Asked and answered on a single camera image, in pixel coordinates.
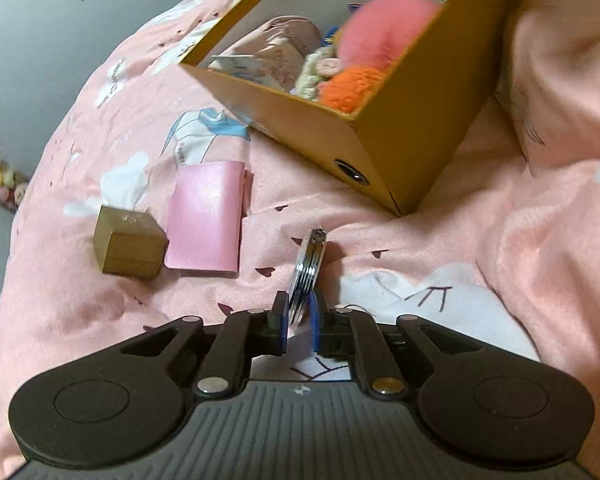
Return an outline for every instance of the pink pom pom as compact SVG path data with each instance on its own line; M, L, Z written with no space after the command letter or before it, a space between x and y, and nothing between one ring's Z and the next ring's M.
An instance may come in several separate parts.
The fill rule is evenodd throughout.
M9 188L8 187L0 187L0 202L7 202L9 198Z
M371 0L344 25L338 58L345 67L371 66L385 72L441 7L437 0Z

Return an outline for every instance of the hole in box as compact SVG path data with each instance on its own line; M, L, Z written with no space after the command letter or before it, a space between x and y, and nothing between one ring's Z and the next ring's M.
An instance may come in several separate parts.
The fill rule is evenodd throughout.
M360 173L356 168L352 165L347 164L344 160L339 160L338 158L333 161L333 163L340 168L340 171L347 175L353 182L356 184L360 184L360 186L370 186L370 182L366 179L366 177Z

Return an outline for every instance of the small wooden box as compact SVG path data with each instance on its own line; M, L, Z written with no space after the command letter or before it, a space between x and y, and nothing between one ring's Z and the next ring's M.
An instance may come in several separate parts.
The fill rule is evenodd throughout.
M240 0L182 60L226 108L396 214L432 186L495 88L507 15L521 0L448 0L355 113L208 70L210 56L275 16L300 15L324 33L347 3Z
M93 250L102 272L155 278L168 244L167 235L149 213L100 208Z

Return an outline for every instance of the pink card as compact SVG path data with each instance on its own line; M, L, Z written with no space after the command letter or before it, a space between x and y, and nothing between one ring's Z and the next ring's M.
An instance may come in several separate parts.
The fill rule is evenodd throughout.
M164 265L170 269L238 271L242 162L183 166L169 202Z

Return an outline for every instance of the orange fluffy toy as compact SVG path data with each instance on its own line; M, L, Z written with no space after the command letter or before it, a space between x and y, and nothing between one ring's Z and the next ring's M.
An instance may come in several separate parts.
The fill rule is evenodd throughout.
M336 77L320 85L320 102L330 108L350 114L361 104L384 73L370 66L350 66Z

